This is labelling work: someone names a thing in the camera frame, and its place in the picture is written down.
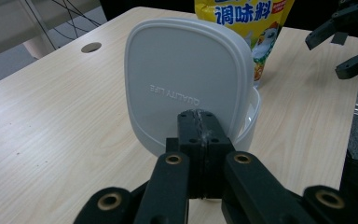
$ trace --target wooden table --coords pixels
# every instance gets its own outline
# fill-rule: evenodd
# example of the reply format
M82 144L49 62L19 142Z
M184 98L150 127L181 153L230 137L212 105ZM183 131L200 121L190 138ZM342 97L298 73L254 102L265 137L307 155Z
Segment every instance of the wooden table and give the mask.
M126 38L140 21L195 15L135 8L0 81L0 223L71 223L89 197L133 190L156 158L136 139L124 88ZM309 51L309 32L285 28L259 87L263 104L250 151L296 193L339 187L358 77L334 68L358 39ZM92 42L102 47L81 49ZM192 200L190 223L225 223L220 203Z

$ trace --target plastic food container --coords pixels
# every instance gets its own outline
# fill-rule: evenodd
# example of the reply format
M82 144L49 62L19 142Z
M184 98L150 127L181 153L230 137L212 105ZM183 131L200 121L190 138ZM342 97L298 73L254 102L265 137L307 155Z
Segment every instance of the plastic food container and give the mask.
M177 137L177 115L203 109L218 118L237 150L248 150L260 107L246 42L209 21L165 18L135 26L125 51L131 126L159 156Z

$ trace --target white lid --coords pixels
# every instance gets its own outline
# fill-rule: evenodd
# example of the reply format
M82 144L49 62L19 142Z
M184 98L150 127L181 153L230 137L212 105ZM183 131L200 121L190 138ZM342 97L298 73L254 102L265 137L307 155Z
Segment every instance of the white lid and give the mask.
M234 31L209 21L144 21L125 52L127 105L132 128L155 155L177 137L177 115L203 109L216 115L235 142L246 118L254 65L249 46Z

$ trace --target light wood tabletop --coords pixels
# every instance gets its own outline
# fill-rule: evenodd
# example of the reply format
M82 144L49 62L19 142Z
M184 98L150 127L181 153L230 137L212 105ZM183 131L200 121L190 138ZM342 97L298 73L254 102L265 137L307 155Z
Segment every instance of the light wood tabletop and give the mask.
M195 15L134 8L0 81L0 223L72 223L98 190L149 179L157 158L131 128L124 48L137 23L158 17ZM358 91L358 77L334 71L358 39L308 50L308 33L282 29L250 149L298 194L339 187ZM94 42L101 48L81 51ZM192 200L189 223L225 223L220 203Z

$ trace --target yellow bag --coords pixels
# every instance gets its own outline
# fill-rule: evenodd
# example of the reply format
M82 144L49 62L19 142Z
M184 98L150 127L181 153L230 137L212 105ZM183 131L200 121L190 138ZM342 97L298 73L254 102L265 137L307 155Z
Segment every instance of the yellow bag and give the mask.
M255 85L295 0L195 0L200 20L222 24L248 43L255 61Z

